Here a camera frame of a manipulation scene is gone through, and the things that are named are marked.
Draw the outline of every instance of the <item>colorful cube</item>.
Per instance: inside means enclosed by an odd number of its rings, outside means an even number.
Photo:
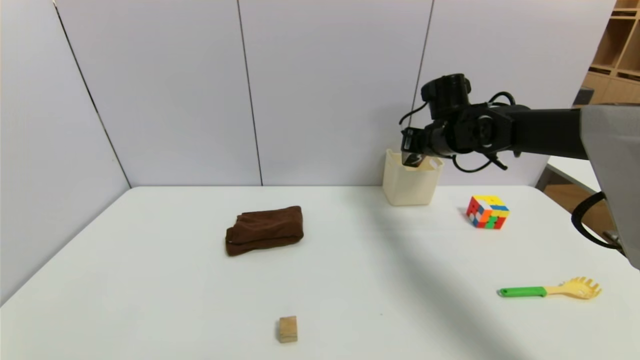
[[[467,216],[475,227],[498,230],[509,216],[509,208],[497,196],[472,196]]]

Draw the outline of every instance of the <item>small wooden cube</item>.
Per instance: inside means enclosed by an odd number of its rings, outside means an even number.
[[[295,316],[280,318],[280,342],[293,343],[298,340],[298,323]]]

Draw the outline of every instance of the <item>black cable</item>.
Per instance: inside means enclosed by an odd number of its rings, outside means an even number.
[[[419,107],[419,108],[417,108],[417,109],[415,109],[415,110],[413,110],[413,111],[410,111],[408,114],[406,114],[405,116],[403,116],[403,117],[400,119],[400,123],[399,123],[399,125],[402,125],[403,121],[404,121],[406,118],[408,118],[408,117],[410,117],[411,115],[413,115],[413,114],[417,113],[418,111],[420,111],[420,110],[424,109],[424,107],[425,107],[425,106],[427,106],[427,103],[426,103],[426,102],[425,102],[424,104],[422,104],[422,106],[421,106],[421,107]]]
[[[467,172],[467,173],[471,173],[471,172],[478,172],[484,168],[486,168],[487,166],[491,165],[491,160],[487,161],[483,166],[473,169],[473,170],[467,170],[465,168],[461,168],[460,165],[458,165],[458,161],[456,160],[456,155],[452,155],[451,159],[453,160],[453,166],[455,166],[458,170],[462,171],[462,172]]]
[[[584,199],[584,201],[582,201],[580,204],[578,204],[578,206],[575,207],[573,213],[571,213],[571,223],[580,234],[582,234],[585,238],[591,240],[591,242],[602,247],[606,247],[607,249],[622,250],[619,245],[611,245],[610,243],[601,241],[595,236],[589,234],[587,229],[584,228],[584,225],[582,225],[582,217],[584,217],[584,214],[586,214],[587,211],[591,209],[591,207],[594,206],[598,201],[604,199],[604,192],[595,193],[592,196],[589,196],[587,199]]]
[[[509,93],[508,93],[508,92],[506,92],[506,91],[501,91],[501,92],[499,92],[499,93],[495,94],[495,95],[491,98],[491,100],[489,100],[489,102],[493,102],[494,100],[496,100],[496,99],[497,99],[497,98],[499,98],[500,96],[504,96],[504,97],[506,97],[507,99],[509,99],[509,103],[510,103],[511,105],[515,105],[515,104],[516,104],[516,101],[515,101],[515,99],[513,98],[513,95],[509,94]]]

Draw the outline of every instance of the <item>plastic container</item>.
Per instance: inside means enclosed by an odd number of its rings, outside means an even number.
[[[417,168],[402,165],[402,156],[387,149],[382,188],[393,206],[428,205],[442,173],[444,162],[427,157]]]

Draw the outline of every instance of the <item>brown towel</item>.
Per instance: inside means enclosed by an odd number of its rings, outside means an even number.
[[[297,243],[302,239],[302,209],[254,211],[238,215],[236,224],[227,229],[227,254],[236,256],[254,249],[269,249]]]

